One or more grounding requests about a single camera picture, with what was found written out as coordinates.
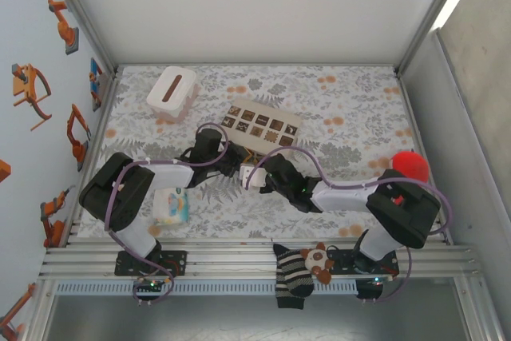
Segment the plush bear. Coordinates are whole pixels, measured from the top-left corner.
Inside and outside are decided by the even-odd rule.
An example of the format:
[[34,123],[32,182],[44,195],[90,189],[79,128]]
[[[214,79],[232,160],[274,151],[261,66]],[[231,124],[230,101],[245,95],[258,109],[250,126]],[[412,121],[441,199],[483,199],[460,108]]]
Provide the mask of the plush bear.
[[300,254],[305,259],[305,268],[309,270],[322,284],[329,284],[332,280],[330,269],[334,261],[327,257],[325,244],[318,243],[316,249],[302,249]]

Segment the white wall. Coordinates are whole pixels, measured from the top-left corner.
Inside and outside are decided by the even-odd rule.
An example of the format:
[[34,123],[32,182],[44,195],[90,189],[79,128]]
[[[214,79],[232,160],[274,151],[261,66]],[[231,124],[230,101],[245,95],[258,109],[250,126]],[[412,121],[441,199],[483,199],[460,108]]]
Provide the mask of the white wall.
[[[101,110],[92,111],[89,91],[89,43],[80,35],[79,50],[69,56],[57,32],[57,18],[48,10],[47,0],[0,0],[0,159],[12,167],[12,174],[0,183],[0,315],[15,303],[28,283],[34,282],[41,267],[45,239],[40,217],[41,202],[51,201],[60,191],[77,184],[77,162],[66,136],[66,122],[75,103],[94,134]],[[71,26],[77,23],[63,11]],[[41,109],[53,116],[39,128],[34,110],[12,94],[11,65],[32,64],[48,81],[52,95]],[[36,82],[38,95],[44,94]],[[75,137],[85,140],[77,123]],[[59,217],[73,206],[74,189]]]
[[511,217],[511,0],[461,0],[440,35]]
[[119,63],[402,59],[433,0],[82,0]]
[[511,338],[511,222],[436,35],[422,43],[403,80],[435,182],[454,209],[454,242],[478,253]]

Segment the red ball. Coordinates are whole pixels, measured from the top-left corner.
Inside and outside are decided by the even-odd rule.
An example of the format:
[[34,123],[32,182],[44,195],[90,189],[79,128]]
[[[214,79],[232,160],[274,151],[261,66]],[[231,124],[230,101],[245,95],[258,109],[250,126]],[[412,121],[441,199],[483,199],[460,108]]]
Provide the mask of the red ball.
[[410,179],[424,181],[430,178],[430,167],[424,157],[415,152],[404,151],[392,157],[392,168]]

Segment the patterned mat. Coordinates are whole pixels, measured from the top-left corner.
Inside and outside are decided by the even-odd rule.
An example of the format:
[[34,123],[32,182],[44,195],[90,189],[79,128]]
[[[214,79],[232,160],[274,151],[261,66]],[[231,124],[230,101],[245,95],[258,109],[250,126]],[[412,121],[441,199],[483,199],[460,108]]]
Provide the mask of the patterned mat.
[[[313,152],[334,180],[379,176],[389,159],[414,147],[398,81],[391,67],[197,65],[200,92],[183,123],[158,120],[145,98],[163,66],[125,67],[96,164],[115,152],[134,159],[172,159],[192,146],[198,125],[220,123],[231,101],[246,97],[299,115],[299,147]],[[289,158],[304,176],[316,176],[302,153]],[[359,236],[375,223],[370,213],[302,213],[276,193],[244,191],[237,178],[215,177],[188,191],[190,221],[160,237]],[[153,224],[153,196],[139,215]],[[103,223],[82,213],[80,237],[103,237]]]

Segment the striped sock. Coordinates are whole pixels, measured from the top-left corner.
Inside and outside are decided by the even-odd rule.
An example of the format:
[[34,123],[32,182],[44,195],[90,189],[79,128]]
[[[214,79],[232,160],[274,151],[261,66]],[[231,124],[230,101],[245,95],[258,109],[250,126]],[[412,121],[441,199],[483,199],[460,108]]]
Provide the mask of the striped sock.
[[277,284],[275,285],[275,296],[277,297],[277,305],[281,309],[303,309],[302,297],[296,297],[287,289],[286,279],[282,273],[282,269],[277,266]]
[[283,273],[287,290],[297,297],[308,297],[314,290],[311,273],[305,268],[305,260],[299,250],[290,251],[280,244],[273,244],[277,256],[277,283],[280,269]]

